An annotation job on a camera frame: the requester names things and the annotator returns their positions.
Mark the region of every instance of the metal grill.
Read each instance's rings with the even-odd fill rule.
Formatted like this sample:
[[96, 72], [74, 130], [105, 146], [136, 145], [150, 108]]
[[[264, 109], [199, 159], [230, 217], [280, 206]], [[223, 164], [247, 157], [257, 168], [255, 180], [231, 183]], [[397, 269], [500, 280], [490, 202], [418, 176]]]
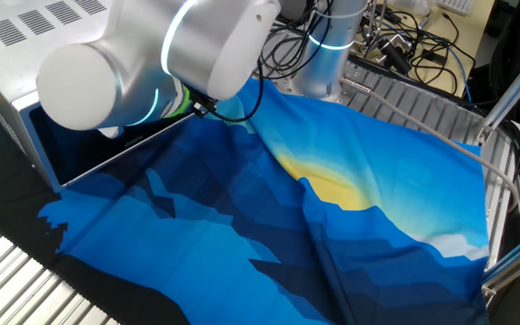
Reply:
[[59, 1], [52, 5], [46, 5], [45, 7], [63, 24], [73, 23], [81, 19], [79, 14], [73, 11], [73, 9], [63, 1]]
[[116, 322], [0, 235], [0, 324]]
[[24, 40], [26, 40], [25, 36], [9, 19], [0, 22], [0, 41], [5, 44], [5, 46], [13, 45]]
[[29, 13], [20, 14], [19, 19], [29, 27], [29, 29], [36, 35], [48, 32], [55, 27], [43, 17], [37, 10], [31, 10]]
[[97, 14], [106, 10], [98, 0], [74, 0], [88, 14]]

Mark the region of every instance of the electronic equipment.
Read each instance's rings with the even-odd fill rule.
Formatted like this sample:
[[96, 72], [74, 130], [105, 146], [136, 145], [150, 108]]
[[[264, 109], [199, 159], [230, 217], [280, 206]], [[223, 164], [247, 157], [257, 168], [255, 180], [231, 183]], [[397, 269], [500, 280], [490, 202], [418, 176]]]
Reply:
[[[115, 135], [115, 130], [72, 131], [45, 114], [36, 91], [43, 60], [66, 44], [100, 38], [110, 5], [107, 0], [0, 0], [0, 122], [55, 191], [185, 117], [125, 126], [117, 139], [110, 139], [104, 134]], [[81, 94], [64, 95], [73, 98], [74, 110], [80, 105]]]
[[437, 6], [460, 15], [469, 14], [472, 5], [473, 0], [437, 0]]

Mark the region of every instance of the black surface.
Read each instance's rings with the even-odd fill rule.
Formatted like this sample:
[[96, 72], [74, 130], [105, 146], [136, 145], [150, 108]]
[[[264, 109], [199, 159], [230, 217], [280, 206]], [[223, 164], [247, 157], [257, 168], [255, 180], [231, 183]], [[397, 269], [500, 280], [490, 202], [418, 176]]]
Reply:
[[29, 116], [58, 182], [62, 185], [185, 117], [180, 115], [138, 126], [126, 126], [121, 136], [108, 139], [98, 130], [66, 129], [53, 122], [41, 107], [32, 110]]
[[187, 324], [180, 307], [153, 289], [130, 283], [56, 255], [67, 225], [51, 228], [40, 209], [58, 200], [0, 126], [0, 233], [124, 324]]

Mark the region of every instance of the glowing blue led ring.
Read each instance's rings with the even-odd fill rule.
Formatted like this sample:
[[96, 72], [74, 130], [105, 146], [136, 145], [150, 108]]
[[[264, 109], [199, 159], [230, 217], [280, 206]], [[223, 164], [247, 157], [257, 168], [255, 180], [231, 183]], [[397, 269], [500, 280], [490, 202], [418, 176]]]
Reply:
[[143, 122], [145, 122], [145, 120], [148, 119], [148, 117], [150, 117], [150, 115], [153, 113], [153, 111], [155, 110], [155, 107], [158, 106], [158, 97], [159, 96], [160, 96], [160, 90], [156, 89], [155, 90], [155, 97], [153, 98], [152, 108], [150, 108], [150, 111], [148, 112], [148, 114], [146, 114], [144, 116], [144, 118], [142, 118], [141, 120], [133, 123], [132, 125], [128, 125], [128, 126], [139, 125], [139, 124], [142, 124]]
[[184, 19], [189, 10], [199, 2], [200, 0], [188, 0], [183, 5], [181, 5], [178, 13], [173, 17], [170, 26], [168, 27], [168, 32], [163, 38], [162, 45], [162, 69], [165, 73], [171, 75], [170, 70], [168, 69], [168, 56], [170, 55], [170, 47], [172, 46], [173, 36], [178, 31], [178, 27], [180, 26], [181, 20]]
[[342, 51], [345, 49], [349, 49], [352, 46], [352, 44], [354, 44], [354, 42], [352, 42], [351, 44], [347, 44], [347, 45], [343, 45], [343, 46], [330, 46], [330, 45], [326, 45], [326, 44], [320, 45], [320, 42], [316, 41], [314, 39], [314, 37], [312, 37], [312, 35], [308, 35], [308, 38], [310, 38], [314, 44], [316, 44], [324, 49], [334, 50], [334, 51]]

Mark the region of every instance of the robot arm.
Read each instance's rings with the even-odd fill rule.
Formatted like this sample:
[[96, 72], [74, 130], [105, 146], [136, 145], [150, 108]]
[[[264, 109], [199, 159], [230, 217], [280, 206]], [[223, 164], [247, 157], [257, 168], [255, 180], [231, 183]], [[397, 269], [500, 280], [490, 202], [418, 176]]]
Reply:
[[171, 116], [186, 85], [233, 96], [256, 66], [278, 0], [115, 0], [97, 41], [46, 58], [42, 107], [72, 130], [137, 125]]

